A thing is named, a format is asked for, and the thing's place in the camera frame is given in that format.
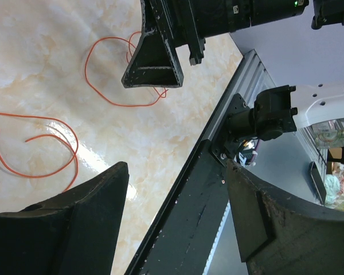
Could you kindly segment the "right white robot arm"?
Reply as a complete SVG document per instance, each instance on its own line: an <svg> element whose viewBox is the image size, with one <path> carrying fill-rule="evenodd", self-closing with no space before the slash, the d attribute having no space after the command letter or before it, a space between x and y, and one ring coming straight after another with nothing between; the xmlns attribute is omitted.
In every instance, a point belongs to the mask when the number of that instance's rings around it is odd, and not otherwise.
<svg viewBox="0 0 344 275"><path fill-rule="evenodd" d="M301 15L307 1L142 1L141 37L122 77L125 88L179 88L183 71L176 49L187 45L191 65L200 64L208 37ZM308 127L329 102L312 92L285 85L258 94L253 108L243 104L224 115L212 141L212 153L235 156L245 141L276 139Z"/></svg>

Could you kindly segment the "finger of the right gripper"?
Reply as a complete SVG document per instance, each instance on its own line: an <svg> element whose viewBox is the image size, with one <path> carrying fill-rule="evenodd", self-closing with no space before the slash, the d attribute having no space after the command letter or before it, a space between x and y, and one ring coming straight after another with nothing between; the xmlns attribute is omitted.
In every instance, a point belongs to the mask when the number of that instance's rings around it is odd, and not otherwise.
<svg viewBox="0 0 344 275"><path fill-rule="evenodd" d="M183 71L173 42L154 28L143 31L122 77L125 88L179 88Z"/></svg>

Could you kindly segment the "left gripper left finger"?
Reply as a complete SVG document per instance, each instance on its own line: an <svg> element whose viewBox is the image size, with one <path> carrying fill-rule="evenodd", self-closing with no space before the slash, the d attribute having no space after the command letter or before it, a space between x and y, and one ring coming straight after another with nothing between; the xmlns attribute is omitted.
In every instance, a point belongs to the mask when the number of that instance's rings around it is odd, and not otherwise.
<svg viewBox="0 0 344 275"><path fill-rule="evenodd" d="M110 274L128 181L118 162L55 197L0 213L0 274Z"/></svg>

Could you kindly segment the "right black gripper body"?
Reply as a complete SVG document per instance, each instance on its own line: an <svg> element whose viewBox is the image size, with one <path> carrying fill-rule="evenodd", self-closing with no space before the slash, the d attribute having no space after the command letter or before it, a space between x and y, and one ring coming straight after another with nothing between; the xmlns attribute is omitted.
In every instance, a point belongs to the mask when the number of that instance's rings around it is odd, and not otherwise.
<svg viewBox="0 0 344 275"><path fill-rule="evenodd" d="M205 39L231 32L232 1L141 1L140 55L147 66L179 65L176 48L187 45L189 62L204 58Z"/></svg>

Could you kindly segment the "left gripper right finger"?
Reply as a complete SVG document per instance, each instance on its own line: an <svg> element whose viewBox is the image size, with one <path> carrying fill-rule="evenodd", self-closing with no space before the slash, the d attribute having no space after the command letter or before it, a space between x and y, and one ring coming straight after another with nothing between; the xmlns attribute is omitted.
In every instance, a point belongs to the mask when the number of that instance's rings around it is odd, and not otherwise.
<svg viewBox="0 0 344 275"><path fill-rule="evenodd" d="M249 274L344 274L344 211L292 195L233 160L226 184Z"/></svg>

